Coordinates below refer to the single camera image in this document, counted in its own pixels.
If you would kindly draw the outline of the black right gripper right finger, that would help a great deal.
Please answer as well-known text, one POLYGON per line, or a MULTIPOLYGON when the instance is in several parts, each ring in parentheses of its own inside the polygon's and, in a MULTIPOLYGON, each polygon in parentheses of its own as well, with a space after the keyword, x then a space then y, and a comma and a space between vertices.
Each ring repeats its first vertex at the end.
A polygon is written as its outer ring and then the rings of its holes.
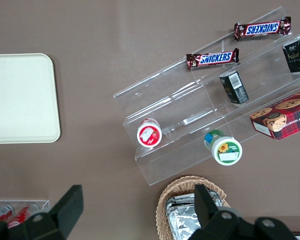
POLYGON ((194 187, 194 209, 200 224, 191 240, 252 240, 253 225, 228 207, 217 207, 203 184, 194 187))

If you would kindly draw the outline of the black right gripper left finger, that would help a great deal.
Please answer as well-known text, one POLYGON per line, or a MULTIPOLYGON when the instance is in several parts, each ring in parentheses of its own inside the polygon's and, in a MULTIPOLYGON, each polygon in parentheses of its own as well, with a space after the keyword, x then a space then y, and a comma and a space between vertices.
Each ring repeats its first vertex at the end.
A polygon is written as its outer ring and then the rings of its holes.
POLYGON ((83 210, 83 187, 73 185, 48 212, 39 212, 26 221, 26 239, 66 240, 83 210))

